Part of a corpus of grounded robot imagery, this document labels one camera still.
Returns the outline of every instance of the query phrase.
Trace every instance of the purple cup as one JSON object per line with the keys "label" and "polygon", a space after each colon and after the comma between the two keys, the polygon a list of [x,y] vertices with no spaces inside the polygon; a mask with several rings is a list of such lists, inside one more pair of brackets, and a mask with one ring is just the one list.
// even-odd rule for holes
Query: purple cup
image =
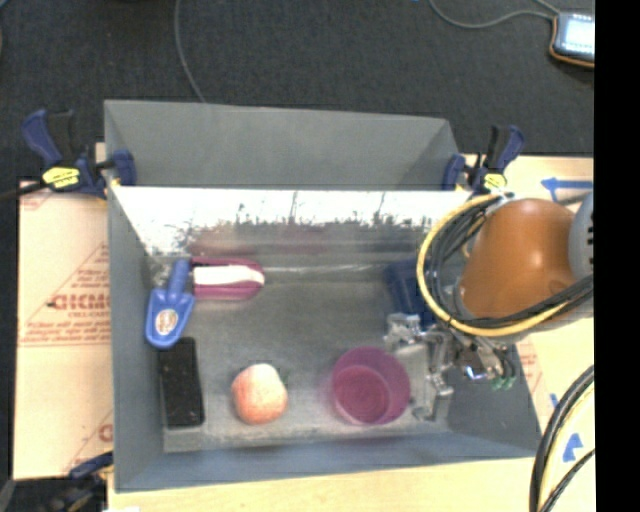
{"label": "purple cup", "polygon": [[338,413],[355,425],[382,425],[402,415],[409,404],[409,376],[400,362],[381,348],[364,346],[338,359],[331,374]]}

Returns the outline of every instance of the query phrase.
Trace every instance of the clamp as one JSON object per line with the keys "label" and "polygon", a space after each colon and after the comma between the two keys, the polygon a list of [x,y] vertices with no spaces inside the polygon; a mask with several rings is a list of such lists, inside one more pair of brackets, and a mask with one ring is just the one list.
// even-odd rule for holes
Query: clamp
{"label": "clamp", "polygon": [[134,185],[137,179],[133,156],[127,149],[118,149],[104,162],[93,162],[88,151],[76,155],[71,145],[70,121],[73,111],[49,114],[38,110],[22,123],[22,135],[42,159],[44,173],[40,183],[20,189],[18,195],[48,187],[54,192],[77,192],[106,199],[105,169],[115,169],[121,185]]}
{"label": "clamp", "polygon": [[463,172],[466,174],[472,196],[504,188],[507,184],[504,171],[522,152],[524,142],[524,135],[516,126],[492,126],[489,149],[484,161],[482,155],[478,154],[475,164],[471,167],[466,165],[463,155],[454,154],[445,167],[442,189],[454,190]]}

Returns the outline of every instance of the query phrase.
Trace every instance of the gray bin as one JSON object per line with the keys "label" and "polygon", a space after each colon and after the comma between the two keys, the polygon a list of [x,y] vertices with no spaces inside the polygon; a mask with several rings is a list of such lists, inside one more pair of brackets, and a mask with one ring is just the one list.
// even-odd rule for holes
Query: gray bin
{"label": "gray bin", "polygon": [[[456,152],[446,121],[130,101],[106,102],[105,119],[108,151],[127,147],[139,173],[109,194],[118,491],[534,454],[524,379],[493,392],[450,372],[456,392],[432,421],[407,411],[366,428],[341,422],[323,387],[345,350],[383,346],[394,311],[381,269],[415,254],[432,217],[462,201],[437,192]],[[282,211],[260,210],[283,194]],[[233,198],[240,211],[211,206]],[[212,241],[216,223],[226,227]],[[267,284],[246,303],[196,305],[185,335],[197,341],[206,419],[167,429],[146,304],[169,262],[207,247],[255,259]],[[228,393],[257,361],[289,376],[290,406],[265,428],[235,419]]]}

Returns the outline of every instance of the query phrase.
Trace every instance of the apple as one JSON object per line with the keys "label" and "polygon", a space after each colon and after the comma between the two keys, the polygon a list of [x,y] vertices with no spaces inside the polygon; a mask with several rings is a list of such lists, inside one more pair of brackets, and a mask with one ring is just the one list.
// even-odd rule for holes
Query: apple
{"label": "apple", "polygon": [[270,423],[287,408],[287,388],[278,371],[267,363],[253,364],[238,373],[231,394],[238,416],[249,425]]}

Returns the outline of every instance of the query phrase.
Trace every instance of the dark floor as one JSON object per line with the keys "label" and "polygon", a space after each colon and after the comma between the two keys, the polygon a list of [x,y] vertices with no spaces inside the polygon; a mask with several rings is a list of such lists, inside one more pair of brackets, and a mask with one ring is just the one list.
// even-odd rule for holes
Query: dark floor
{"label": "dark floor", "polygon": [[[554,0],[593,12],[592,0]],[[477,23],[534,0],[439,0]],[[0,0],[0,192],[37,177],[22,120],[74,109],[77,143],[103,136],[102,101],[136,98],[444,117],[458,148],[485,151],[492,124],[515,124],[525,152],[593,156],[594,72],[554,61],[550,22],[518,16],[483,30],[437,17],[427,0]],[[10,475],[16,337],[14,202],[0,204],[0,485]],[[10,510],[34,510],[60,482],[21,484]]]}

